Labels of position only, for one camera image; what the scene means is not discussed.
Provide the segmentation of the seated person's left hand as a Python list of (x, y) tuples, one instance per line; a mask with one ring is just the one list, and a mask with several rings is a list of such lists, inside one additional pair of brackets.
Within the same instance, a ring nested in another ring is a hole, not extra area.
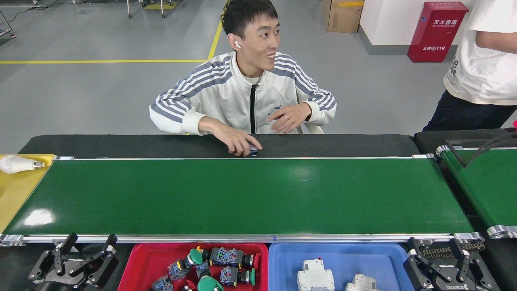
[(277, 134), (289, 134), (299, 127), (312, 114), (312, 108), (308, 103), (289, 105), (270, 114), (268, 122), (275, 121), (270, 129)]

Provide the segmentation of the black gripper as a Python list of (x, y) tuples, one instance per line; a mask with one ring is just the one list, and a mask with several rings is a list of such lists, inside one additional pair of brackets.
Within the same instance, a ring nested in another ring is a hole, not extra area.
[(29, 280), (37, 283), (35, 291), (82, 291), (88, 284), (97, 289), (105, 287), (119, 263), (114, 248), (117, 236), (110, 234), (101, 251), (72, 267), (70, 277), (65, 275), (64, 263), (77, 239), (77, 234), (72, 232), (63, 243), (41, 254), (28, 275)]
[(438, 291), (483, 291), (497, 288), (486, 264), (475, 255), (485, 249), (482, 240), (449, 241), (451, 253), (457, 259), (456, 270), (449, 276), (450, 282), (443, 279), (441, 267), (425, 258), (418, 240), (410, 238), (407, 243), (410, 252), (403, 266), (415, 290), (431, 290), (434, 287)]

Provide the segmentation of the seated person's right hand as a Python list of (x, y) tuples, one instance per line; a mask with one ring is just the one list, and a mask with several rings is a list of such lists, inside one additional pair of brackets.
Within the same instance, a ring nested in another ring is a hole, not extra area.
[(249, 156), (252, 146), (258, 150), (263, 149), (260, 142), (253, 136), (225, 124), (216, 126), (212, 133), (227, 146), (228, 152), (235, 156)]

